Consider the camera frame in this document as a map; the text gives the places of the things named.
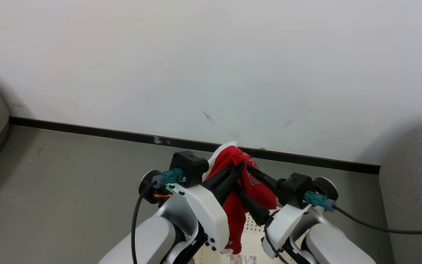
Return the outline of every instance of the black baseboard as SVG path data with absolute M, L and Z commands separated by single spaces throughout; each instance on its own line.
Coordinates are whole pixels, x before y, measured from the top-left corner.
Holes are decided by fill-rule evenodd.
M 213 143 L 194 142 L 191 140 L 180 140 L 180 139 L 173 139 L 170 137 L 169 138 L 158 137 L 158 136 L 152 136 L 152 135 L 115 131 L 115 130 L 94 128 L 94 127 L 84 127 L 80 125 L 68 125 L 68 124 L 62 124 L 58 122 L 40 121 L 40 120 L 33 120 L 33 119 L 20 118 L 20 117 L 10 117 L 9 122 L 11 125 L 20 125 L 24 127 L 34 127 L 34 128 L 41 128 L 41 129 L 47 129 L 47 130 L 84 134 L 84 135 L 91 135 L 91 136 L 97 136 L 97 137 L 112 138 L 112 139 L 117 139 L 117 140 L 127 140 L 131 142 L 141 142 L 141 143 L 162 145 L 162 146 L 169 146 L 169 147 L 179 147 L 181 149 L 192 149 L 192 150 L 214 152 L 219 147 L 219 144 L 213 144 Z M 377 166 L 377 165 L 330 160 L 330 159 L 324 159 L 324 158 L 318 158 L 318 157 L 310 157 L 310 156 L 304 156 L 304 155 L 298 155 L 298 154 L 275 152 L 275 151 L 248 148 L 248 147 L 241 147 L 241 149 L 254 158 L 261 158 L 261 159 L 267 159 L 267 160 L 275 160 L 275 161 L 281 161 L 281 162 L 289 162 L 289 163 L 303 164 L 303 165 L 330 168 L 330 169 L 341 169 L 343 171 L 348 171 L 348 172 L 362 172 L 362 173 L 375 174 L 375 175 L 378 175 L 379 170 L 380 170 L 380 166 Z

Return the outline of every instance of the red fabric with white trim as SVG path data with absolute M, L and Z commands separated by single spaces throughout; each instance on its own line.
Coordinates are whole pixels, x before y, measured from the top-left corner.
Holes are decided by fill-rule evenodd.
M 241 161 L 245 161 L 246 164 L 258 168 L 256 163 L 253 162 L 252 157 L 239 149 L 236 142 L 224 144 L 219 147 L 211 159 L 209 159 L 210 168 L 208 172 L 203 175 L 203 178 L 208 179 L 229 164 L 238 164 Z M 238 184 L 242 186 L 248 196 L 261 206 L 266 209 L 276 208 L 275 195 L 265 184 L 255 179 L 255 177 L 248 172 L 246 167 L 242 171 Z M 223 209 L 227 214 L 227 221 L 229 223 L 229 242 L 226 249 L 230 249 L 232 254 L 239 254 L 242 250 L 241 236 L 245 224 L 245 213 L 247 211 L 239 198 L 239 195 L 235 191 L 231 192 L 224 203 Z

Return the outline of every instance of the black cable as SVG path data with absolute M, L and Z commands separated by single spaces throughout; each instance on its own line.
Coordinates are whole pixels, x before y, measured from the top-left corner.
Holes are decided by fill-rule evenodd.
M 388 228 L 382 228 L 382 227 L 375 227 L 374 225 L 367 224 L 365 222 L 362 222 L 362 221 L 354 218 L 352 215 L 348 214 L 347 212 L 345 212 L 345 210 L 339 208 L 336 205 L 333 205 L 333 209 L 337 210 L 338 212 L 344 214 L 345 216 L 347 216 L 351 220 L 353 220 L 353 221 L 355 221 L 355 222 L 357 222 L 359 224 L 362 224 L 362 225 L 364 225 L 366 227 L 370 227 L 370 228 L 377 229 L 377 230 L 384 231 L 384 232 L 395 233 L 395 234 L 422 235 L 422 231 L 396 230 L 396 229 L 388 229 Z
M 133 214 L 133 222 L 131 223 L 131 254 L 133 255 L 133 263 L 138 264 L 138 260 L 136 259 L 136 245 L 134 244 L 134 237 L 136 234 L 136 219 L 138 218 L 139 206 L 141 205 L 142 199 L 146 196 L 151 189 L 157 182 L 153 181 L 146 188 L 139 194 L 138 201 L 136 202 L 136 207 L 134 208 Z
M 268 244 L 270 244 L 271 249 L 273 250 L 273 252 L 280 258 L 280 260 L 284 263 L 284 264 L 289 264 L 280 254 L 279 251 L 277 251 L 274 246 L 273 243 L 271 243 L 270 237 L 268 236 L 268 225 L 271 223 L 271 218 L 277 213 L 279 212 L 279 210 L 273 212 L 273 214 L 270 215 L 270 217 L 268 217 L 268 220 L 266 221 L 265 227 L 264 227 L 264 232 L 265 232 L 265 237 L 266 237 L 266 241 L 268 241 Z

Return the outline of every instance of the teal connector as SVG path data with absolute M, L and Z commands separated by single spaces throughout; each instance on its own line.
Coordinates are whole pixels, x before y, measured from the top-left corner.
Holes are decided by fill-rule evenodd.
M 317 194 L 315 192 L 306 192 L 304 197 L 307 204 L 323 207 L 330 212 L 335 211 L 335 209 L 333 209 L 335 201 L 327 199 L 325 195 Z
M 181 169 L 171 169 L 167 172 L 163 172 L 161 175 L 152 177 L 152 181 L 156 181 L 153 187 L 155 189 L 164 187 L 166 184 L 173 184 L 181 182 L 183 178 L 183 171 Z

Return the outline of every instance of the scuff mark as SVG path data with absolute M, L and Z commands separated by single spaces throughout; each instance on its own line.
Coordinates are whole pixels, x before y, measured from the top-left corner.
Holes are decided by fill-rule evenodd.
M 209 122 L 211 122 L 211 124 L 215 125 L 215 124 L 213 123 L 213 121 L 212 121 L 211 117 L 210 117 L 208 114 L 206 114 L 206 112 L 203 112 L 203 113 L 204 113 L 204 115 L 206 116 L 206 118 L 209 120 Z
M 294 119 L 288 120 L 284 123 L 283 129 L 285 129 L 286 127 L 288 127 L 289 125 L 291 125 L 291 123 L 294 121 Z
M 226 132 L 226 134 L 228 134 L 230 137 L 234 139 L 238 139 L 240 137 L 240 135 L 235 131 L 229 131 L 229 132 Z

